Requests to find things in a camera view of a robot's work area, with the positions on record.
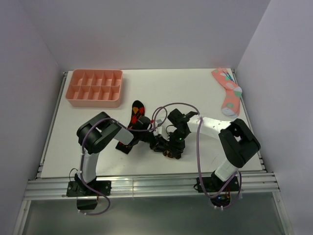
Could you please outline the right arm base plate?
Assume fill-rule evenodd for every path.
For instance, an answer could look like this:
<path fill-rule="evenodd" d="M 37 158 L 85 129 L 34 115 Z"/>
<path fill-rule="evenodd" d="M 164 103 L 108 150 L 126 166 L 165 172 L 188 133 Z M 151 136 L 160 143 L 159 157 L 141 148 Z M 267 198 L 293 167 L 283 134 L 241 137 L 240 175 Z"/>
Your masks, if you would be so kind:
<path fill-rule="evenodd" d="M 202 181 L 204 184 L 204 188 L 208 193 L 216 193 L 218 192 L 225 184 L 225 182 L 222 182 L 219 178 L 212 178 L 209 177 L 202 177 Z M 193 188 L 199 192 L 203 193 L 203 190 L 201 188 L 201 182 L 199 177 L 196 178 L 196 184 L 193 186 Z M 235 176 L 223 189 L 222 192 L 235 192 L 239 190 L 239 181 L 238 178 Z"/>

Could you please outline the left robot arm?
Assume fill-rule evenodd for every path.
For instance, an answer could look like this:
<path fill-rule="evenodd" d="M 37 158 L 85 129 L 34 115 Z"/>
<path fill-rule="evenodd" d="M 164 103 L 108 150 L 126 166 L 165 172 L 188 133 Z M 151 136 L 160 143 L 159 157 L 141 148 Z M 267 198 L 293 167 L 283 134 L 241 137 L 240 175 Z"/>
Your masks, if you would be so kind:
<path fill-rule="evenodd" d="M 97 183 L 96 166 L 99 153 L 111 142 L 118 140 L 116 149 L 128 154 L 140 141 L 149 144 L 155 152 L 170 151 L 169 141 L 151 130 L 152 120 L 142 111 L 133 111 L 128 127 L 123 127 L 107 113 L 98 115 L 80 126 L 76 132 L 81 147 L 79 169 L 74 175 L 71 187 L 78 194 L 90 196 L 102 192 Z"/>

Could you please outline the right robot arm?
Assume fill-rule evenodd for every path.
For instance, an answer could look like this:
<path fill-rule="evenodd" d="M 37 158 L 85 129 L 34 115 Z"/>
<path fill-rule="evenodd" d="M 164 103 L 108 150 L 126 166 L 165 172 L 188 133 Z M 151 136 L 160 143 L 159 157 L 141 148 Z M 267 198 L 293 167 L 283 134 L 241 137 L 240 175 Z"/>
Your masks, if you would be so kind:
<path fill-rule="evenodd" d="M 230 178 L 242 168 L 261 148 L 257 138 L 242 119 L 223 121 L 202 117 L 197 112 L 181 113 L 178 109 L 168 115 L 176 130 L 169 135 L 170 144 L 182 144 L 190 133 L 215 138 L 221 142 L 225 160 L 211 174 L 210 180 L 215 190 L 228 186 Z"/>

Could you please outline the brown tan argyle sock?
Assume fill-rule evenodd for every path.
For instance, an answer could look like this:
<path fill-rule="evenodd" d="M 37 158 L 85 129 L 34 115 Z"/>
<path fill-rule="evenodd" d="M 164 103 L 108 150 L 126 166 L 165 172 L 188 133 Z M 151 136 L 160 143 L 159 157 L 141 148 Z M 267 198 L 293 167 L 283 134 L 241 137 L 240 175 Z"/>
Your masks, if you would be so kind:
<path fill-rule="evenodd" d="M 183 151 L 181 150 L 164 150 L 162 152 L 163 156 L 171 159 L 180 159 Z"/>

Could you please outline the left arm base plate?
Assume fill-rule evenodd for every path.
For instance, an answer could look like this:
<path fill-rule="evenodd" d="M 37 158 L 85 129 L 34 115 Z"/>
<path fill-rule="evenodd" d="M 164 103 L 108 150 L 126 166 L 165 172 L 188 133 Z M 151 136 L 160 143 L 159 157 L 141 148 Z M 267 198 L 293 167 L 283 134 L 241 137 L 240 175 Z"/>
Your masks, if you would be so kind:
<path fill-rule="evenodd" d="M 97 196 L 99 193 L 109 196 L 111 193 L 111 181 L 94 181 L 86 187 L 83 183 L 77 183 L 76 181 L 70 181 L 67 186 L 67 197 L 84 197 L 84 196 Z"/>

